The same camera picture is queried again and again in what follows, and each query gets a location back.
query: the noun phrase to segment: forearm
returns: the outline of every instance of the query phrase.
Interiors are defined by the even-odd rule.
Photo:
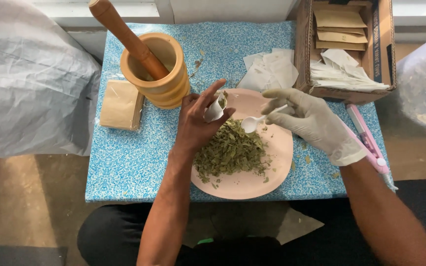
[[[372,165],[340,167],[353,215],[377,257],[389,265],[426,265],[426,232]]]
[[[169,153],[159,192],[142,232],[137,265],[174,265],[188,220],[192,155]]]

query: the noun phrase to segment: table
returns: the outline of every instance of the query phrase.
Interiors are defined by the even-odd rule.
[[[272,48],[295,47],[295,22],[253,24],[245,22],[205,22],[187,25],[128,24],[136,34],[163,32],[173,36],[184,49],[188,73],[195,61],[203,62],[190,79],[192,92],[200,93],[213,81],[226,78],[226,88],[234,88],[246,73],[242,58]],[[138,132],[104,128],[97,122],[107,80],[124,80],[119,68],[122,44],[108,32],[99,87],[99,98],[91,147],[85,200],[152,202],[167,165],[167,155],[177,133],[180,108],[161,110],[145,101]],[[345,106],[328,103],[351,129],[355,129]],[[379,121],[373,103],[359,107],[370,131],[387,160]],[[251,200],[279,201],[345,197],[339,168],[326,155],[304,140],[294,138],[295,170],[273,192]],[[390,175],[385,178],[393,186]],[[226,201],[191,185],[195,202]]]

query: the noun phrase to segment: person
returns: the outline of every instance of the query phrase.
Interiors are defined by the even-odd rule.
[[[272,237],[182,245],[195,153],[235,112],[206,123],[204,110],[226,80],[183,98],[175,144],[152,204],[106,205],[81,226],[78,248],[91,266],[105,265],[426,265],[426,232],[366,161],[323,99],[297,89],[262,93],[266,124],[277,124],[323,150],[339,166],[349,199],[292,201],[291,207],[325,225],[284,245]],[[276,107],[289,105],[279,113]]]

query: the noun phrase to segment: pink plate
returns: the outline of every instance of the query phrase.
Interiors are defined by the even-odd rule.
[[[262,106],[269,102],[269,99],[263,98],[260,92],[249,89],[230,88],[226,92],[228,92],[227,107],[236,108],[234,119],[244,119],[248,116],[260,117]],[[257,133],[261,136],[262,141],[269,145],[269,147],[265,147],[266,154],[270,154],[272,159],[271,166],[266,170],[268,182],[264,183],[265,177],[257,176],[253,172],[242,171],[230,176],[226,174],[221,174],[219,177],[210,176],[210,182],[203,184],[198,177],[198,172],[193,167],[193,184],[210,195],[235,200],[259,197],[278,188],[287,177],[292,164],[292,133],[274,124],[267,125],[267,131],[263,132],[261,129],[264,126],[266,125],[260,124]]]

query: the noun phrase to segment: concrete floor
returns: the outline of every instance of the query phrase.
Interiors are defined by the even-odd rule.
[[[402,46],[398,57],[415,48]],[[426,140],[384,136],[384,141],[394,180],[426,178]],[[78,228],[92,210],[107,204],[84,202],[88,162],[75,155],[0,159],[0,245],[68,247],[66,265],[86,265],[76,247]],[[240,233],[285,243],[320,226],[286,202],[193,203],[184,243]]]

